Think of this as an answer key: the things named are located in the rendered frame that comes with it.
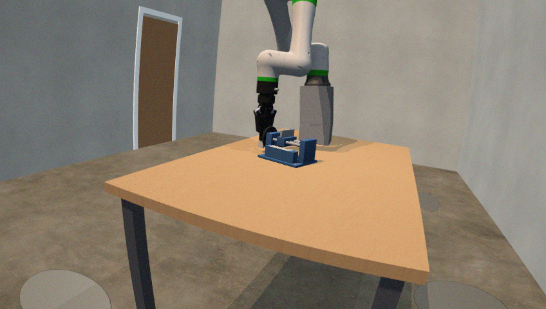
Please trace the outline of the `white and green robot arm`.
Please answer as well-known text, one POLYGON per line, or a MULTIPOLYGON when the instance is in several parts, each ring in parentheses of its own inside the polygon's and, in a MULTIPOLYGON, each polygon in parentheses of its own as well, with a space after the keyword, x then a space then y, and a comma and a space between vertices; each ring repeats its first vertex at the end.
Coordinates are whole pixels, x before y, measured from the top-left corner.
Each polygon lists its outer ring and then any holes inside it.
POLYGON ((264 0, 264 2, 274 27, 278 50, 265 50, 258 55, 256 93, 277 95, 280 75, 295 77, 306 75, 305 86, 330 86, 328 46, 312 43, 317 0, 264 0), (292 1, 292 26, 288 13, 288 1, 292 1))

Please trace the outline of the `blue bench vise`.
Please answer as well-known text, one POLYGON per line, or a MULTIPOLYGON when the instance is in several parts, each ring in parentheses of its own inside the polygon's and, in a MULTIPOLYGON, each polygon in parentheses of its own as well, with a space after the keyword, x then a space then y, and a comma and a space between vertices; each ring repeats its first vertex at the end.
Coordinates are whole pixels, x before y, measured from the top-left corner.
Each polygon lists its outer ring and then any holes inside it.
POLYGON ((275 127, 269 126, 263 132, 262 142, 265 146, 265 154, 259 154, 259 158, 294 168, 317 162, 315 160, 317 139, 310 138, 299 141, 294 136, 294 129, 277 131, 275 127), (283 148, 292 145, 299 147, 299 155, 298 151, 283 148))

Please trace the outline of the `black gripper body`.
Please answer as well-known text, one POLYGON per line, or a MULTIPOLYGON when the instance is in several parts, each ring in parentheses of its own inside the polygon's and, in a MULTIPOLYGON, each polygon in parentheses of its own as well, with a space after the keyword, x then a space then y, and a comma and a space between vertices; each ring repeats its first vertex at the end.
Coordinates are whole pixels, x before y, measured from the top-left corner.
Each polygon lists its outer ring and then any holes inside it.
POLYGON ((260 112, 261 112, 261 115, 264 116, 265 114, 265 108, 272 108, 273 110, 273 104, 275 103, 275 96, 270 96, 270 95, 258 95, 258 103, 259 103, 259 106, 258 108, 260 107, 260 112))

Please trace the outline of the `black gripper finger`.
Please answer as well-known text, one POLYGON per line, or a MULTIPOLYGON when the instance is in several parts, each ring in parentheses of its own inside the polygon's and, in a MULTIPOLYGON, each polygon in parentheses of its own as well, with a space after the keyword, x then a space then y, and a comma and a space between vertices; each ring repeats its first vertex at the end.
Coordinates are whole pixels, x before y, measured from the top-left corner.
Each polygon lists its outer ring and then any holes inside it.
POLYGON ((275 117, 275 114, 276 114, 276 110, 272 110, 272 108, 269 108, 268 109, 268 116, 266 117, 266 121, 265 121, 265 129, 268 127, 268 126, 273 126, 273 123, 274 123, 274 117, 275 117))
POLYGON ((262 142, 262 136, 263 132, 265 130, 265 121, 267 117, 268 108, 265 108, 265 114, 264 116, 261 116, 260 107, 257 110, 254 110, 255 115, 255 122, 256 122, 256 131, 259 132, 259 142, 258 147, 264 148, 263 142, 262 142))

